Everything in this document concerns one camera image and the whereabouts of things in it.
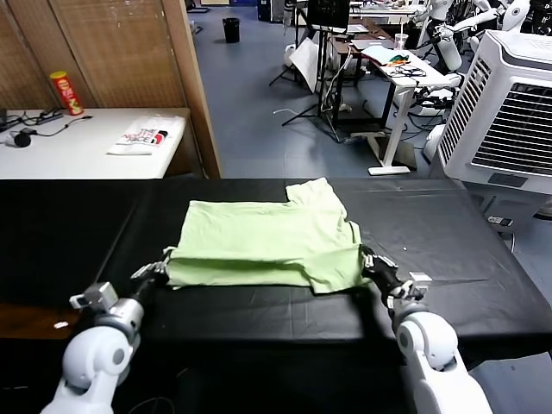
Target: red can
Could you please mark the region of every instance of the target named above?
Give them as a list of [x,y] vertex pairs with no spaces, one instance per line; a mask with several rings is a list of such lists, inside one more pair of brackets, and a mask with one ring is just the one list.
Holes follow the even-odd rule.
[[55,83],[55,88],[60,93],[61,99],[69,111],[69,114],[82,114],[85,110],[83,110],[82,106],[80,106],[77,94],[72,88],[71,82],[69,82],[69,79],[67,78],[67,72],[54,72],[50,75],[50,79]]

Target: headphones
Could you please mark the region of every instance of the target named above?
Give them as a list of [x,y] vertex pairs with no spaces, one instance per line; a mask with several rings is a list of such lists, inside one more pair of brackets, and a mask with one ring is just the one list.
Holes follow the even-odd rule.
[[9,136],[6,138],[6,145],[11,147],[25,148],[31,145],[31,132],[32,129],[23,128],[21,131],[11,131]]

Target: floor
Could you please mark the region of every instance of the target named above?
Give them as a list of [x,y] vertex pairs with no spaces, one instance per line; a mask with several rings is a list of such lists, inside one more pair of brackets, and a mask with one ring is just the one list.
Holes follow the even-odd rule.
[[[222,19],[239,17],[241,42],[226,44]],[[293,42],[280,24],[257,20],[256,8],[212,8],[190,15],[203,30],[196,34],[198,61],[225,178],[369,178],[377,161],[366,144],[342,145],[303,119],[281,127],[291,113],[316,102],[306,89],[284,80],[268,86],[282,69],[285,45]],[[378,115],[388,85],[380,79],[346,88],[345,102],[370,98]],[[392,126],[392,116],[388,126]],[[406,132],[418,129],[408,125]],[[412,138],[421,147],[425,133]],[[426,178],[429,166],[417,150],[418,170],[408,178]],[[552,303],[552,222],[534,219],[517,234],[514,254],[543,295]],[[496,413],[532,414],[552,411],[552,361],[541,354],[512,361],[489,361],[472,371]]]

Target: white table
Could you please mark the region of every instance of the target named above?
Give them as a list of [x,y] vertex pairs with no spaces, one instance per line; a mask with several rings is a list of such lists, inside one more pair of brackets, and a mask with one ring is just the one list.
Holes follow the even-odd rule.
[[412,16],[417,11],[422,10],[423,6],[403,6],[400,9],[392,9],[391,7],[373,7],[363,8],[362,2],[350,2],[349,17],[397,17],[397,16]]
[[378,162],[381,166],[375,166],[368,168],[370,175],[389,175],[389,174],[405,174],[409,173],[411,170],[407,166],[393,166],[392,162],[395,158],[395,153],[397,152],[398,143],[400,142],[400,137],[403,134],[403,127],[406,122],[406,117],[408,116],[408,110],[411,106],[412,97],[414,95],[414,90],[417,87],[424,86],[447,86],[450,84],[450,81],[445,78],[441,73],[436,71],[433,67],[429,66],[423,60],[418,58],[414,53],[406,51],[409,55],[410,66],[417,67],[422,69],[426,76],[419,76],[413,78],[394,78],[390,76],[396,70],[396,67],[393,66],[378,66],[378,68],[389,78],[391,82],[397,87],[396,94],[401,94],[402,99],[400,100],[400,105],[397,110],[397,120],[393,126],[391,136],[389,137],[389,143],[387,144],[386,153],[383,160],[380,158],[380,146],[374,135],[367,135],[368,144],[375,154]]
[[[27,115],[38,116],[40,112],[28,110]],[[22,111],[9,112],[9,115],[20,114]],[[0,144],[0,179],[159,179],[165,175],[183,141],[183,135],[189,133],[192,136],[191,126],[188,125],[189,110],[184,108],[86,110],[83,115],[93,118],[75,122],[52,137],[33,135],[28,147]],[[136,118],[155,115],[182,116],[185,125],[174,137],[167,138],[152,155],[106,154]],[[64,115],[55,121],[29,128],[41,134],[52,134],[78,117]],[[23,128],[25,126],[19,124],[2,132],[0,141],[4,141],[9,131]]]

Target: trash can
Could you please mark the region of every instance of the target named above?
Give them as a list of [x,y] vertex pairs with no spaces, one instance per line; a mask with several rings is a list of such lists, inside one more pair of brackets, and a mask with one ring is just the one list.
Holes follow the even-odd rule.
[[237,43],[240,41],[240,19],[236,17],[223,19],[223,26],[227,43]]

